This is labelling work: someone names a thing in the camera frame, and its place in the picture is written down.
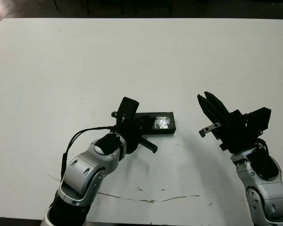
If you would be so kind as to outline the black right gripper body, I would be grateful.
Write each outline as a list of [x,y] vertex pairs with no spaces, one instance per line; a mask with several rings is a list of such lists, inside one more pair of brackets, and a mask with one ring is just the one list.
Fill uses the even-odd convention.
[[199,131],[201,137],[213,133],[221,141],[220,148],[230,153],[252,149],[262,135],[262,110],[242,114],[235,110],[223,122],[212,123]]

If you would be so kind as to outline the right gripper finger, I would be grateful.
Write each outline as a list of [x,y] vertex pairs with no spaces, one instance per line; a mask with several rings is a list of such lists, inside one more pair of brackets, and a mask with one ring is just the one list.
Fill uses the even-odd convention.
[[209,118],[212,123],[221,121],[223,113],[222,102],[213,94],[205,94],[205,97],[198,94],[197,99],[203,113]]
[[204,94],[206,97],[204,114],[211,122],[223,122],[229,115],[227,108],[212,93],[205,91]]

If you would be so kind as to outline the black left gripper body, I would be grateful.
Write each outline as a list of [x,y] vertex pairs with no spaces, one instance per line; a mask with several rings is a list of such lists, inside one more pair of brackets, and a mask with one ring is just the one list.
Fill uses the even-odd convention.
[[153,153],[157,152],[158,147],[143,137],[153,128],[155,117],[148,113],[134,113],[128,116],[119,112],[112,112],[111,116],[117,120],[114,131],[126,141],[126,154],[133,153],[138,145]]

